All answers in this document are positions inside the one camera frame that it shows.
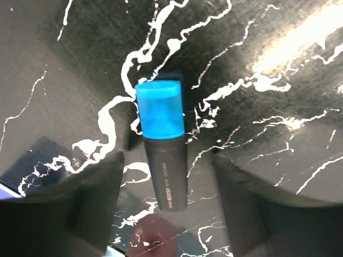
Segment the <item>blue cap black highlighter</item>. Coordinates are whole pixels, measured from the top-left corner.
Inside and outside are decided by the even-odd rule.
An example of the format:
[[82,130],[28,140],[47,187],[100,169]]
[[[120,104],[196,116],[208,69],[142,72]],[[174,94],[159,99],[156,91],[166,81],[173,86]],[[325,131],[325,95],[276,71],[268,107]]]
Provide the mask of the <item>blue cap black highlighter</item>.
[[156,80],[136,86],[143,142],[155,197],[162,211],[187,207],[187,146],[181,83]]

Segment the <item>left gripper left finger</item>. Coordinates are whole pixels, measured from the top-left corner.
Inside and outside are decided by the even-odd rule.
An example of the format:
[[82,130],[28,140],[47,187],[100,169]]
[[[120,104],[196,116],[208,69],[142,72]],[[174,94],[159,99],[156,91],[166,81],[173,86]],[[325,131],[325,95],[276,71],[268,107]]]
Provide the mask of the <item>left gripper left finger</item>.
[[1,200],[1,256],[105,256],[123,167],[118,152],[59,185]]

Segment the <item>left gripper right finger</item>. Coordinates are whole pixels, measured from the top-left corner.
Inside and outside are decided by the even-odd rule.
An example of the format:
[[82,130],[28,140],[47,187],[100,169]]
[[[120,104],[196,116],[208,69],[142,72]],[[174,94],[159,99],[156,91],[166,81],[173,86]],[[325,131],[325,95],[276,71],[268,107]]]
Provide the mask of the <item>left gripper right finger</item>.
[[211,161],[234,256],[342,256],[342,204],[274,187],[218,150]]

